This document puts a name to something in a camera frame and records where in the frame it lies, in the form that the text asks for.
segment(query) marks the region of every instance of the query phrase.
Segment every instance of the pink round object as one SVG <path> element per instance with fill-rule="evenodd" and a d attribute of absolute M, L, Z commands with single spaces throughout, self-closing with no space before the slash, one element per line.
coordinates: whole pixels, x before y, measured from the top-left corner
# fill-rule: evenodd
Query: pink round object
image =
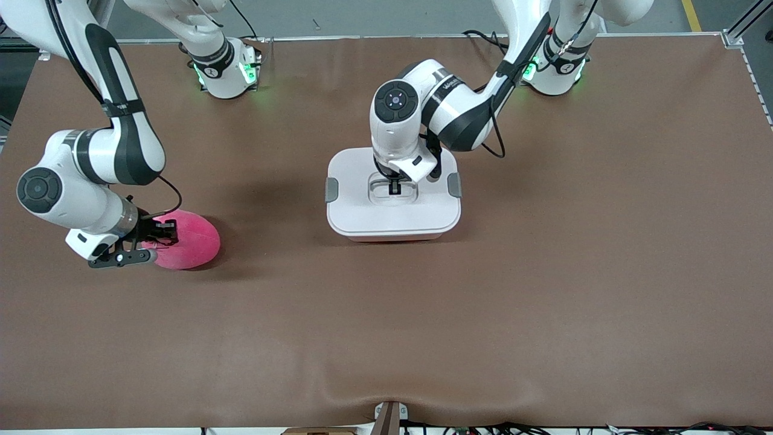
<path fill-rule="evenodd" d="M 220 250 L 220 235 L 208 220 L 189 211 L 177 210 L 156 217 L 159 222 L 177 220 L 177 238 L 179 242 L 172 246 L 156 246 L 143 242 L 143 248 L 154 248 L 158 254 L 155 264 L 165 269 L 192 269 L 204 265 L 215 258 Z"/>

